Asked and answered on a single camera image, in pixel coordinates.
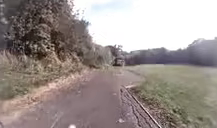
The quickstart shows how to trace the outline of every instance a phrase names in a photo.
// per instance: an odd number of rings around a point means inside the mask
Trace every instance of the foliage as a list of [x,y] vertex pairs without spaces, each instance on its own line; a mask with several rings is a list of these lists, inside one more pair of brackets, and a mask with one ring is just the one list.
[[217,38],[196,40],[186,49],[169,51],[165,48],[133,51],[126,56],[129,65],[136,64],[194,64],[217,66]]

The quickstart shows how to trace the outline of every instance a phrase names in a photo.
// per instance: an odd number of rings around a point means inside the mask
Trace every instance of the road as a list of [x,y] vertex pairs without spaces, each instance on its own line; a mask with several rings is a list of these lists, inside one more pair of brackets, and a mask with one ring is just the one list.
[[122,88],[141,80],[121,69],[95,71],[89,80],[32,106],[5,128],[157,128]]

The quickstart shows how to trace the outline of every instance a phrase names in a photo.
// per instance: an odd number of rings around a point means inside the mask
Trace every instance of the sky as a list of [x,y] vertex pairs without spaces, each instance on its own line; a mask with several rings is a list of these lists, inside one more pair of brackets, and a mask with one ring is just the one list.
[[217,36],[217,0],[75,0],[95,43],[126,51],[185,48]]

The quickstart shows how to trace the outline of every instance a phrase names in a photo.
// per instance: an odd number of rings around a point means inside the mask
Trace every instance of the grassy verge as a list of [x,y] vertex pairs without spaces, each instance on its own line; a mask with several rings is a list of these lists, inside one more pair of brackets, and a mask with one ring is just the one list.
[[217,68],[141,65],[128,69],[145,77],[133,91],[150,109],[158,108],[154,113],[165,118],[163,125],[217,128]]
[[0,56],[0,101],[27,94],[33,88],[64,75],[80,71],[81,65],[66,62],[59,66],[42,68],[40,62],[26,59],[23,62],[12,55]]

